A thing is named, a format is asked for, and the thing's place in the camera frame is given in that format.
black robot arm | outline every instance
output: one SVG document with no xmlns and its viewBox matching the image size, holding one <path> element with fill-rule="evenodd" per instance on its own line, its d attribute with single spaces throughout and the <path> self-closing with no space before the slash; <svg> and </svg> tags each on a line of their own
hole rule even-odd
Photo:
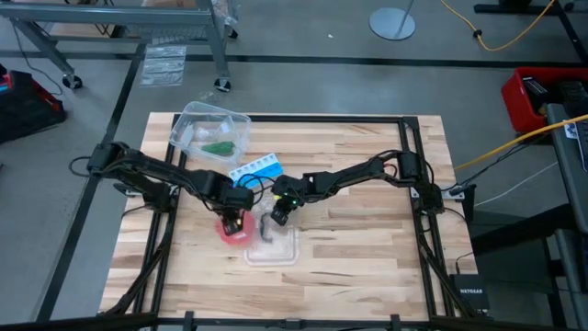
<svg viewBox="0 0 588 331">
<path fill-rule="evenodd" d="M 385 171 L 386 162 L 391 159 L 397 160 L 397 177 Z M 398 188 L 414 188 L 419 193 L 419 208 L 422 211 L 443 212 L 441 189 L 426 180 L 422 175 L 423 168 L 424 160 L 418 154 L 391 150 L 335 173 L 307 173 L 302 175 L 302 179 L 282 175 L 272 187 L 272 193 L 280 199 L 277 200 L 271 216 L 278 224 L 284 225 L 289 213 L 305 203 L 328 199 L 341 188 L 370 179 L 381 179 Z"/>
<path fill-rule="evenodd" d="M 160 212 L 169 212 L 174 207 L 171 197 L 175 187 L 184 188 L 221 217 L 227 235 L 243 229 L 240 211 L 249 211 L 254 205 L 254 193 L 249 188 L 234 188 L 232 180 L 223 174 L 170 165 L 131 149 L 125 143 L 99 144 L 88 161 L 87 170 L 91 176 L 123 182 L 143 195 L 148 208 Z"/>
</svg>

yellow cable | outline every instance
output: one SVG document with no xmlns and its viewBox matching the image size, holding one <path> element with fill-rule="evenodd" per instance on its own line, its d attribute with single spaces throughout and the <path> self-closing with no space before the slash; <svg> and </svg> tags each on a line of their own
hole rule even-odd
<svg viewBox="0 0 588 331">
<path fill-rule="evenodd" d="M 537 18 L 535 18 L 535 20 L 533 21 L 533 23 L 531 23 L 525 30 L 523 30 L 523 32 L 521 32 L 518 36 L 516 36 L 516 38 L 514 38 L 513 40 L 508 41 L 507 43 L 505 43 L 503 46 L 500 47 L 496 47 L 496 48 L 490 48 L 488 46 L 486 46 L 486 44 L 484 43 L 484 40 L 482 40 L 481 35 L 476 37 L 478 39 L 478 41 L 480 42 L 481 47 L 484 48 L 484 50 L 486 51 L 501 51 L 507 47 L 509 47 L 510 45 L 514 44 L 515 42 L 517 42 L 518 40 L 520 40 L 521 38 L 523 38 L 523 36 L 526 35 L 526 33 L 532 29 L 536 23 L 543 17 L 545 16 L 545 14 L 548 12 L 549 8 L 551 6 L 553 6 L 553 4 L 555 3 L 556 0 L 551 0 L 549 2 L 549 4 L 545 7 L 545 9 L 543 9 L 543 11 L 541 12 L 541 14 L 539 14 L 539 16 Z M 468 23 L 469 27 L 475 32 L 478 29 L 476 29 L 476 27 L 473 25 L 473 23 L 471 23 L 467 18 L 463 17 L 460 13 L 458 13 L 455 9 L 453 9 L 452 7 L 450 7 L 445 0 L 441 0 L 441 3 L 443 4 L 443 6 L 445 6 L 447 9 L 449 9 L 450 12 L 452 12 L 453 14 L 455 14 L 457 17 L 461 18 L 461 20 L 463 20 L 464 22 Z"/>
<path fill-rule="evenodd" d="M 476 159 L 473 159 L 473 160 L 471 160 L 471 161 L 469 161 L 469 162 L 467 162 L 467 163 L 465 163 L 463 165 L 460 165 L 460 166 L 456 167 L 455 169 L 456 170 L 459 170 L 459 169 L 463 169 L 463 168 L 465 168 L 467 166 L 471 166 L 471 165 L 473 165 L 475 163 L 478 163 L 479 161 L 482 161 L 482 160 L 485 160 L 485 159 L 489 158 L 490 156 L 492 156 L 494 154 L 500 153 L 501 151 L 505 150 L 506 148 L 508 148 L 508 147 L 510 147 L 510 146 L 512 146 L 514 144 L 520 143 L 520 142 L 522 142 L 523 140 L 525 140 L 525 139 L 527 139 L 529 137 L 532 137 L 534 135 L 543 133 L 545 131 L 550 131 L 550 130 L 553 130 L 553 129 L 557 129 L 557 128 L 560 128 L 560 127 L 562 127 L 562 126 L 564 126 L 566 124 L 575 123 L 575 122 L 580 121 L 580 120 L 588 120 L 588 115 L 582 115 L 582 116 L 579 116 L 577 118 L 573 118 L 571 120 L 565 120 L 565 121 L 562 121 L 562 122 L 559 122 L 559 123 L 551 124 L 551 125 L 548 125 L 546 127 L 541 128 L 541 129 L 537 129 L 535 131 L 532 131 L 532 132 L 529 132 L 527 134 L 524 134 L 524 135 L 522 135 L 522 136 L 520 136 L 520 137 L 518 137 L 518 138 L 516 138 L 516 139 L 514 139 L 514 140 L 512 140 L 512 141 L 510 141 L 508 143 L 505 143 L 504 145 L 502 145 L 502 146 L 500 146 L 500 147 L 498 147 L 498 148 L 496 148 L 496 149 L 494 149 L 492 151 L 489 151 L 488 153 L 486 153 L 486 154 L 484 154 L 484 155 L 482 155 L 482 156 L 480 156 L 480 157 L 478 157 Z"/>
</svg>

gray floor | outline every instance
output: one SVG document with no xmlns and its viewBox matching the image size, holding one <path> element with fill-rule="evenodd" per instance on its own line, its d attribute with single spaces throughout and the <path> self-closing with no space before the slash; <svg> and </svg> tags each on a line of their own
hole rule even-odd
<svg viewBox="0 0 588 331">
<path fill-rule="evenodd" d="M 391 1 L 372 0 L 248 0 L 242 3 L 240 37 L 229 54 L 313 55 L 405 59 L 460 59 L 576 62 L 577 57 L 559 21 L 546 17 L 527 37 L 503 52 L 485 52 L 469 28 L 437 1 L 416 0 L 415 34 L 392 42 L 374 36 L 369 14 Z M 474 15 L 472 3 L 450 1 L 484 30 L 491 45 L 512 38 L 532 17 Z M 393 2 L 406 6 L 405 1 Z M 587 14 L 571 21 L 588 45 Z M 0 20 L 0 49 L 17 48 L 8 22 Z M 25 41 L 26 50 L 34 47 Z M 62 42 L 64 51 L 133 52 L 125 44 Z M 207 53 L 190 47 L 191 53 Z M 60 73 L 47 60 L 31 60 L 51 77 Z M 26 71 L 23 59 L 0 59 L 4 66 Z M 68 162 L 90 154 L 104 134 L 129 62 L 71 61 L 83 77 L 83 90 L 62 96 L 69 119 L 59 128 L 0 145 L 0 324 L 30 320 L 37 312 L 64 234 L 71 222 L 84 181 L 72 176 Z M 138 147 L 151 111 L 181 111 L 202 100 L 240 112 L 436 114 L 443 117 L 454 164 L 469 161 L 511 140 L 514 132 L 500 87 L 512 70 L 435 67 L 368 66 L 302 63 L 230 63 L 233 89 L 212 88 L 212 63 L 188 63 L 184 84 L 140 88 L 130 94 L 117 139 Z M 49 90 L 47 79 L 35 77 Z M 532 146 L 499 164 L 477 184 L 477 200 L 502 193 L 525 177 L 553 163 L 550 147 Z M 458 173 L 465 178 L 478 166 Z M 96 312 L 119 230 L 125 199 L 105 181 L 100 185 L 80 244 L 75 252 L 54 318 L 88 316 Z M 566 200 L 557 167 L 482 210 L 528 216 Z M 500 279 L 528 279 L 540 262 L 528 259 L 531 248 L 520 247 L 479 259 L 481 270 L 510 261 Z M 524 259 L 524 265 L 516 263 Z M 545 295 L 516 284 L 491 285 L 492 315 L 499 320 L 548 325 Z"/>
</svg>

butcher block tabletop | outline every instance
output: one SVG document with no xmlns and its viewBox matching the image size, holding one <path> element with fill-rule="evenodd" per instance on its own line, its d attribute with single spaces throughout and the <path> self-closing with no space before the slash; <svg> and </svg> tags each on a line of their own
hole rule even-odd
<svg viewBox="0 0 588 331">
<path fill-rule="evenodd" d="M 173 113 L 152 113 L 141 150 L 164 159 Z M 441 117 L 418 117 L 426 160 L 439 185 L 455 183 Z M 243 163 L 276 153 L 284 172 L 338 171 L 389 149 L 401 149 L 398 125 L 365 122 L 252 122 Z M 177 165 L 179 152 L 175 152 Z M 187 169 L 226 169 L 189 159 Z M 139 207 L 129 199 L 126 209 Z M 460 204 L 446 207 L 463 212 Z M 152 211 L 124 217 L 101 310 L 112 307 L 141 270 Z M 160 238 L 166 216 L 162 218 Z M 428 320 L 407 188 L 371 180 L 300 209 L 300 257 L 292 266 L 250 267 L 243 250 L 224 244 L 214 229 L 217 216 L 182 192 L 164 282 L 161 317 Z M 471 252 L 468 227 L 453 212 L 437 215 L 447 264 Z M 476 273 L 473 256 L 459 260 L 461 272 Z M 143 310 L 153 297 L 153 273 Z M 437 312 L 443 304 L 431 270 Z"/>
</svg>

red container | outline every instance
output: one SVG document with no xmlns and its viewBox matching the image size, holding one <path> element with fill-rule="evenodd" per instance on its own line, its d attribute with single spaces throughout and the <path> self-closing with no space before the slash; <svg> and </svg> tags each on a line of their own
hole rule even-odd
<svg viewBox="0 0 588 331">
<path fill-rule="evenodd" d="M 584 68 L 516 68 L 514 75 L 502 88 L 504 104 L 518 132 L 531 132 L 545 126 L 545 117 L 533 110 L 523 86 L 523 77 L 533 77 L 545 88 L 559 80 L 580 79 L 588 81 L 588 69 Z"/>
</svg>

